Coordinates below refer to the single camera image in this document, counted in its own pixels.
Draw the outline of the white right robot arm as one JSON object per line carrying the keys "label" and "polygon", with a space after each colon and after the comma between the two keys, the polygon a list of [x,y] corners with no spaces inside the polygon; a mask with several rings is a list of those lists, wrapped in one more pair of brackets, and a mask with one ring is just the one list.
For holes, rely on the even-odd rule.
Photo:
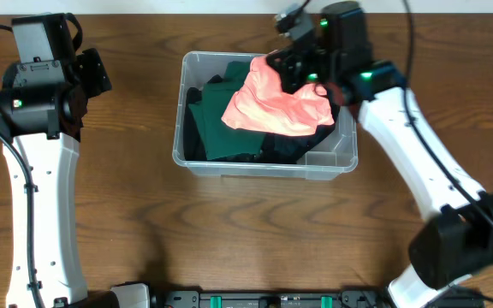
{"label": "white right robot arm", "polygon": [[332,103],[349,109],[385,150],[425,219],[408,249],[410,267],[377,293],[373,304],[486,304],[485,295],[462,282],[493,265],[493,194],[472,178],[453,174],[454,159],[419,111],[409,72],[374,59],[359,4],[343,1],[324,7],[317,43],[306,39],[312,26],[300,5],[279,14],[275,26],[291,40],[288,48],[268,58],[282,89],[297,92],[316,80]]}

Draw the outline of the dark navy garment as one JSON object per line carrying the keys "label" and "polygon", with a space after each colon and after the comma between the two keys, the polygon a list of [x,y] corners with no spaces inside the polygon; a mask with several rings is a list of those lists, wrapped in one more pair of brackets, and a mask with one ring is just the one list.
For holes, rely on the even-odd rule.
{"label": "dark navy garment", "polygon": [[261,147],[261,159],[265,163],[296,163],[315,145],[311,136],[286,136],[267,133]]}

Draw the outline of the dark green garment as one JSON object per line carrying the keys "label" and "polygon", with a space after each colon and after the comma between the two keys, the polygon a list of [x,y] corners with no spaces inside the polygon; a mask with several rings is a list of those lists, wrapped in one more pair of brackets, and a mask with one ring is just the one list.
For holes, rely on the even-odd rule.
{"label": "dark green garment", "polygon": [[[227,109],[231,98],[244,85],[247,74],[250,70],[249,62],[230,62],[222,76],[215,75],[203,85],[202,89],[202,109],[205,113],[205,106],[212,107],[215,103],[224,101],[225,110]],[[227,157],[231,162],[252,162],[255,161],[264,142],[264,133],[253,132],[242,129],[233,129],[227,126],[225,131],[221,130],[211,133],[215,122],[207,121],[203,115],[205,123],[200,123],[200,109],[196,105],[189,106],[197,123],[203,138],[207,157]]]}

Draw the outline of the black sparkly knit garment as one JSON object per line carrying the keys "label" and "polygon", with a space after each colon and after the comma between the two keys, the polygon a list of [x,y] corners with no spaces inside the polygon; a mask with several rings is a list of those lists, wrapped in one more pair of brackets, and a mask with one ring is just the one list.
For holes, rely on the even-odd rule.
{"label": "black sparkly knit garment", "polygon": [[319,125],[315,134],[309,136],[290,137],[267,133],[261,146],[256,163],[296,164],[307,152],[323,142],[336,128],[340,108],[331,103],[331,125]]}

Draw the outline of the pink garment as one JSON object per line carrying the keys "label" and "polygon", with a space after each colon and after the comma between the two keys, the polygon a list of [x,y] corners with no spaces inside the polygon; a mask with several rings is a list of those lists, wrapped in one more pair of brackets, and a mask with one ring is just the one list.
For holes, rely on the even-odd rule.
{"label": "pink garment", "polygon": [[295,93],[286,93],[279,74],[265,56],[258,56],[251,61],[242,88],[230,99],[222,122],[233,129],[303,137],[336,121],[322,86],[306,83]]}

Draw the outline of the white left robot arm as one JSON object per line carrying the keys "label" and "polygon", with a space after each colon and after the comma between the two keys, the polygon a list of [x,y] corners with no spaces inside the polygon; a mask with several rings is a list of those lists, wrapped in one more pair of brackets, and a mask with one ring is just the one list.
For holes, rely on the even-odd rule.
{"label": "white left robot arm", "polygon": [[75,171],[87,103],[111,89],[70,13],[13,19],[20,59],[3,77],[0,136],[13,211],[8,307],[147,307],[132,282],[89,294],[76,242]]}

